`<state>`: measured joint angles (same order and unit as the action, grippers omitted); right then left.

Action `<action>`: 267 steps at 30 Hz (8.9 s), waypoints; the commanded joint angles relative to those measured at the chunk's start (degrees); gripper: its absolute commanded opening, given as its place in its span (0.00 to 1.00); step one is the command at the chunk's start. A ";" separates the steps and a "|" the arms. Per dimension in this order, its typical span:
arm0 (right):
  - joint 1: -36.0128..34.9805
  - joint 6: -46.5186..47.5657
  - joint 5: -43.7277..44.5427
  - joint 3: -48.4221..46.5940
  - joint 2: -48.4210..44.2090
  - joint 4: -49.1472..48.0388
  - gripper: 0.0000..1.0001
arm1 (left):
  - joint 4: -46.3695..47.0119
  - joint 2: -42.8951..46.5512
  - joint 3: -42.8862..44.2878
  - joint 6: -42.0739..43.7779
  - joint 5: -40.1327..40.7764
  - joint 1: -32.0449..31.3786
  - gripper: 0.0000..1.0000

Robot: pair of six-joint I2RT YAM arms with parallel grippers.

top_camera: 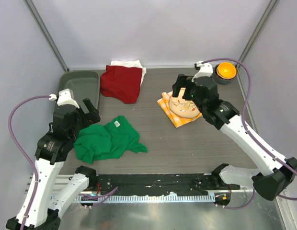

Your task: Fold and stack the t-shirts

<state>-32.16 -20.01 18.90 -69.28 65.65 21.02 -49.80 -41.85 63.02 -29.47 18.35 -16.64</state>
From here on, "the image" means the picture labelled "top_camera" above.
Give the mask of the floral ceramic plate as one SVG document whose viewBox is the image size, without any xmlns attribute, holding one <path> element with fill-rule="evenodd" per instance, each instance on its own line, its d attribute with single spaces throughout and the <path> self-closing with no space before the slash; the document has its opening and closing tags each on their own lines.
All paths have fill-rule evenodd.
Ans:
<svg viewBox="0 0 297 230">
<path fill-rule="evenodd" d="M 182 118 L 195 118 L 200 115 L 200 111 L 193 101 L 183 99 L 185 88 L 181 88 L 177 97 L 170 97 L 169 107 L 170 110 Z"/>
</svg>

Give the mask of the orange checkered cloth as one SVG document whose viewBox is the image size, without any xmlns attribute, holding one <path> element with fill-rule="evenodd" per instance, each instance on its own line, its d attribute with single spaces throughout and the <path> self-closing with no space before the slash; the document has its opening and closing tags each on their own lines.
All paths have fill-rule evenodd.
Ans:
<svg viewBox="0 0 297 230">
<path fill-rule="evenodd" d="M 169 93 L 163 92 L 161 95 L 162 95 L 162 98 L 157 100 L 157 103 L 163 109 L 165 114 L 172 121 L 172 123 L 176 128 L 181 127 L 182 125 L 185 125 L 187 123 L 193 122 L 202 116 L 201 113 L 195 118 L 182 118 L 177 116 L 170 110 L 170 107 L 169 107 L 169 100 L 170 100 L 170 97 L 172 96 L 172 92 L 169 92 Z"/>
</svg>

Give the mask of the green t shirt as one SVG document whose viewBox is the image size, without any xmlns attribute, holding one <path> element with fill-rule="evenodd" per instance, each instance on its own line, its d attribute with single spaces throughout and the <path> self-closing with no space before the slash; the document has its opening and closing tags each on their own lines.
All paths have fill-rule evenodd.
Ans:
<svg viewBox="0 0 297 230">
<path fill-rule="evenodd" d="M 119 159 L 126 151 L 147 153 L 147 147 L 139 139 L 139 133 L 120 115 L 104 126 L 82 129 L 74 142 L 76 158 L 93 164 L 94 161 Z"/>
</svg>

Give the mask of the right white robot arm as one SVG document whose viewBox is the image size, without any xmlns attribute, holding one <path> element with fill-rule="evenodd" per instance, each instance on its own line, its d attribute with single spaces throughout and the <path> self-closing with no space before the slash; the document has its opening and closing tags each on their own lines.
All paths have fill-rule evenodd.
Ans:
<svg viewBox="0 0 297 230">
<path fill-rule="evenodd" d="M 217 84 L 211 77 L 180 74 L 172 86 L 173 97 L 185 89 L 183 99 L 192 101 L 203 118 L 230 137 L 251 158 L 256 169 L 235 168 L 223 164 L 212 176 L 212 185 L 223 189 L 228 184 L 252 187 L 262 198 L 274 200 L 292 183 L 297 172 L 297 159 L 286 158 L 269 146 L 228 101 L 220 99 Z"/>
</svg>

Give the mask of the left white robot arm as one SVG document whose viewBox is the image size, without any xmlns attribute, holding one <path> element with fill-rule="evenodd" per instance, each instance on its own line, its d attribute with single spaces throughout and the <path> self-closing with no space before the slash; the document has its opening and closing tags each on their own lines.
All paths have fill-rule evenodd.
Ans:
<svg viewBox="0 0 297 230">
<path fill-rule="evenodd" d="M 57 230 L 74 199 L 97 186 L 96 171 L 86 166 L 75 170 L 69 182 L 51 201 L 57 176 L 80 130 L 100 121 L 99 112 L 89 98 L 83 99 L 84 113 L 73 99 L 56 100 L 58 106 L 48 132 L 39 139 L 35 161 L 29 161 L 34 174 L 19 214 L 6 223 L 9 230 Z"/>
</svg>

